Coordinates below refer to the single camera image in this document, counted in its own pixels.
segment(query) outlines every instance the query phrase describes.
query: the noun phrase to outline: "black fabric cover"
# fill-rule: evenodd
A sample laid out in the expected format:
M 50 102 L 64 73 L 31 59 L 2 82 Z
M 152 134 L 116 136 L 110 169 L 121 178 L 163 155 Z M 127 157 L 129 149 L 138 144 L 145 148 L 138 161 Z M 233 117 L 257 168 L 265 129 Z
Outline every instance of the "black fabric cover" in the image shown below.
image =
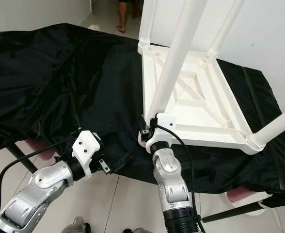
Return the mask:
M 0 33 L 0 149 L 26 138 L 55 143 L 81 126 L 102 138 L 115 173 L 155 183 L 151 157 L 137 143 L 143 112 L 137 43 L 68 24 Z M 260 71 L 220 60 L 219 65 L 253 132 L 281 114 Z M 70 155 L 71 145 L 60 145 L 59 154 Z M 189 183 L 188 157 L 180 146 L 173 150 Z M 223 148 L 190 150 L 196 192 L 243 186 L 285 193 L 285 132 L 255 156 Z

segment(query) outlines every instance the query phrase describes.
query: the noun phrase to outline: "pink object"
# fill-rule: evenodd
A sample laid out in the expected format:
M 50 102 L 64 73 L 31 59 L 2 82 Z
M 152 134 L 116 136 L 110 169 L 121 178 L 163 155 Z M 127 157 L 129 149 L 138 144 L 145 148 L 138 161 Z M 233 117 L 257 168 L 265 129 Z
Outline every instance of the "pink object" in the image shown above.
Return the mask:
M 250 191 L 246 188 L 238 187 L 236 189 L 226 192 L 226 196 L 231 203 L 234 203 L 238 200 L 249 197 L 250 195 L 255 194 L 255 193 L 256 192 Z
M 25 142 L 27 143 L 27 145 L 29 145 L 34 151 L 43 149 L 45 147 L 48 147 L 49 144 L 43 141 L 35 141 L 32 139 L 26 139 Z M 47 150 L 45 152 L 42 152 L 40 154 L 38 154 L 39 158 L 41 158 L 42 160 L 49 160 L 50 158 L 53 157 L 55 153 L 54 149 L 50 149 Z

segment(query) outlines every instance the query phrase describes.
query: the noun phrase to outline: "black connector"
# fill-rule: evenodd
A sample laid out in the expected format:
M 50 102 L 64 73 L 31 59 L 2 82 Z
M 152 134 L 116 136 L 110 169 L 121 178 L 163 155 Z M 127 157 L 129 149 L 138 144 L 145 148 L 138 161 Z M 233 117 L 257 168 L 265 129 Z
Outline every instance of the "black connector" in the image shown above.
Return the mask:
M 78 181 L 85 176 L 83 168 L 76 157 L 70 157 L 65 162 L 68 164 L 71 172 L 73 173 L 74 181 Z
M 192 207 L 184 207 L 163 212 L 167 233 L 199 232 Z
M 139 132 L 141 134 L 141 140 L 142 142 L 148 141 L 154 134 L 154 129 L 156 128 L 156 125 L 158 123 L 158 119 L 151 118 L 150 119 L 150 126 L 147 128 L 146 122 L 143 118 L 143 115 L 140 115 L 139 117 Z
M 151 145 L 150 152 L 151 154 L 154 154 L 157 150 L 164 149 L 164 148 L 170 148 L 167 141 L 158 141 Z

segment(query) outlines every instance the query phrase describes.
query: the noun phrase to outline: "table leg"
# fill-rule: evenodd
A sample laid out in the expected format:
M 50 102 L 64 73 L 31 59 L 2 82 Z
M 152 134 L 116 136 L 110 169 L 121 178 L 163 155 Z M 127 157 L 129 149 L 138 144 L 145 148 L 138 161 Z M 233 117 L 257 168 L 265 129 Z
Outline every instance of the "table leg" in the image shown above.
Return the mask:
M 231 210 L 220 212 L 220 213 L 217 213 L 214 215 L 206 216 L 206 217 L 202 218 L 202 221 L 203 222 L 212 222 L 212 221 L 220 220 L 223 218 L 233 217 L 233 216 L 237 216 L 237 215 L 241 215 L 241 214 L 245 214 L 245 213 L 249 213 L 249 212 L 261 210 L 261 209 L 263 209 L 263 207 L 260 206 L 258 202 L 254 202 L 254 203 L 244 205 L 244 206 L 241 206 L 238 208 L 234 208 Z
M 13 154 L 17 159 L 25 156 L 25 154 L 20 150 L 20 148 L 16 144 L 11 144 L 6 147 L 11 154 Z M 29 160 L 24 159 L 21 161 L 21 163 L 27 168 L 28 171 L 31 173 L 34 173 L 38 169 L 35 167 L 35 165 Z

